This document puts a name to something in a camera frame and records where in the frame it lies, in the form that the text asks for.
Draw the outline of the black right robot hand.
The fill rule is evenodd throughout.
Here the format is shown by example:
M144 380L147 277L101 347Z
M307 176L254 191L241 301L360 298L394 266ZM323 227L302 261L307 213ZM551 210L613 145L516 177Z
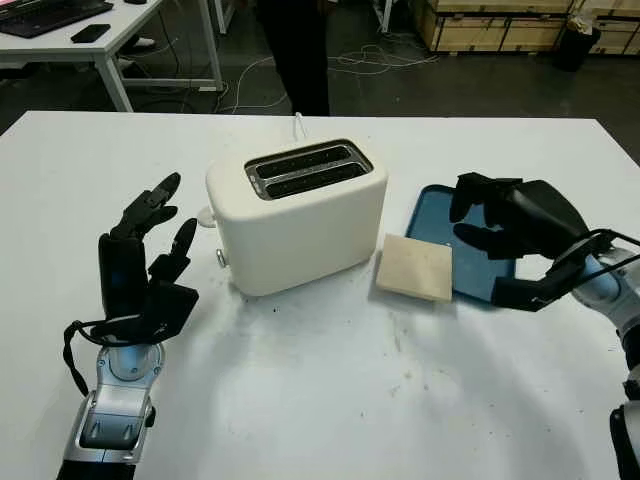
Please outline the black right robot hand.
M454 234L490 259L554 260L588 233L576 208L544 180L462 174L452 197Z

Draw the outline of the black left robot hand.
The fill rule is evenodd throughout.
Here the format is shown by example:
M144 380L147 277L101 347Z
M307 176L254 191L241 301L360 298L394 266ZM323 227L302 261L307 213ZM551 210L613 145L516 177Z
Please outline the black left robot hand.
M98 240L102 303L108 319L141 316L144 320L182 321L193 310L198 292L177 283L190 264L197 220L186 220L170 250L146 261L145 236L171 219L178 208L169 204L181 182L177 172L155 188L144 190L125 209L119 222Z

